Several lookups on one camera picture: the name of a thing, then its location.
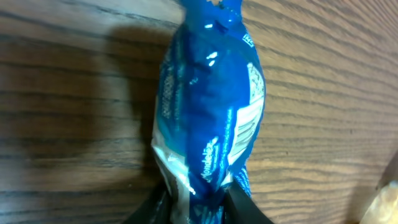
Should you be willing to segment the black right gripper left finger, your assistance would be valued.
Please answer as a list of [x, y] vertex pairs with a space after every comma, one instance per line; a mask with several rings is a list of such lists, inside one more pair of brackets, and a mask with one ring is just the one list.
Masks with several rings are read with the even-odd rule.
[[165, 183], [159, 183], [146, 201], [123, 224], [169, 224], [171, 197]]

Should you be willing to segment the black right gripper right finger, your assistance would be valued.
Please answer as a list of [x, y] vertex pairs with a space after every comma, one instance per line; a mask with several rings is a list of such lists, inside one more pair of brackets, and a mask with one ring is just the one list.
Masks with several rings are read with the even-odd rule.
[[225, 224], [274, 224], [237, 182], [233, 182], [226, 191], [223, 206]]

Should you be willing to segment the blue snack packet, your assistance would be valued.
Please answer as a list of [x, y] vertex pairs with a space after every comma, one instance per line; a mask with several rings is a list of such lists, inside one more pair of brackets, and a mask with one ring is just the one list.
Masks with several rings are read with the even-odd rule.
[[258, 136], [266, 80], [242, 0], [184, 1], [160, 67], [151, 146], [172, 197], [170, 222], [222, 223]]

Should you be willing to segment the beige dried mushroom bag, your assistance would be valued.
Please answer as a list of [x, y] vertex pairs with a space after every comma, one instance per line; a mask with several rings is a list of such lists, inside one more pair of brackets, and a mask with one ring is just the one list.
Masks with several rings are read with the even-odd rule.
[[367, 209], [360, 224], [398, 224], [397, 181], [383, 187]]

